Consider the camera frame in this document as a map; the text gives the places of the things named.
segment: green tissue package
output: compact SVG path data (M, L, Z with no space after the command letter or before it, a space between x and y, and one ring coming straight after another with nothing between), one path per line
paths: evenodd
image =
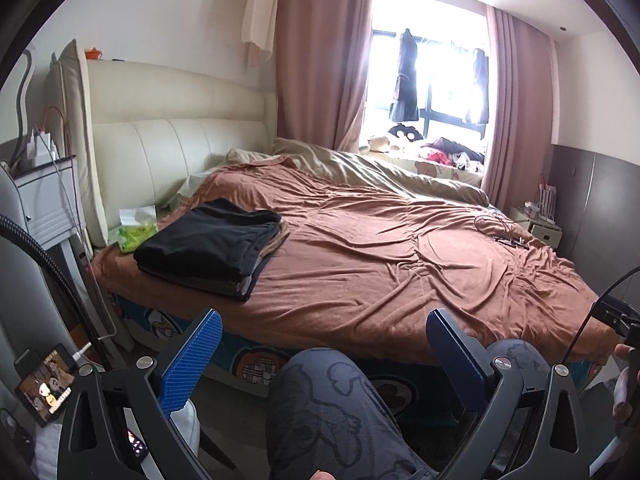
M132 253L145 240L158 232L154 206L120 209L118 245L124 254Z

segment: stool leg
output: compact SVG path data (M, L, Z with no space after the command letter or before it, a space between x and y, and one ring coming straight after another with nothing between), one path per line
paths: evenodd
M200 429L200 447L213 459L229 469L236 469L236 464L210 439L202 428Z

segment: pink curtain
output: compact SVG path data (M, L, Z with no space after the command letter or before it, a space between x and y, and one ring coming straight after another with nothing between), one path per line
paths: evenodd
M487 6L491 46L489 99L494 111L482 189L509 213L536 199L551 142L553 79L546 34Z
M278 136L356 152L372 0L278 0Z

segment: gray pants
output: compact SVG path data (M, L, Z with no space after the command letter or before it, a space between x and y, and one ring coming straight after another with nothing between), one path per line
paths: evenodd
M488 351L509 357L544 387L549 368L531 345L506 340ZM308 480L318 470L336 480L437 476L404 442L362 371L331 349L300 352L278 373L270 387L266 437L272 480Z

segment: smartphone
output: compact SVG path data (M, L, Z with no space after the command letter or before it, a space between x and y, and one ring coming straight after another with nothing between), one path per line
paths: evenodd
M17 397L40 426L62 412L77 371L78 364L59 344L16 386Z
M131 449L133 449L137 459L142 462L145 459L145 456L149 454L149 450L131 430L129 430L129 442L131 443Z
M0 422L2 422L4 430L7 435L9 435L11 442L14 443L15 449L20 456L27 465L31 465L36 449L34 438L15 420L14 416L4 408L0 409Z

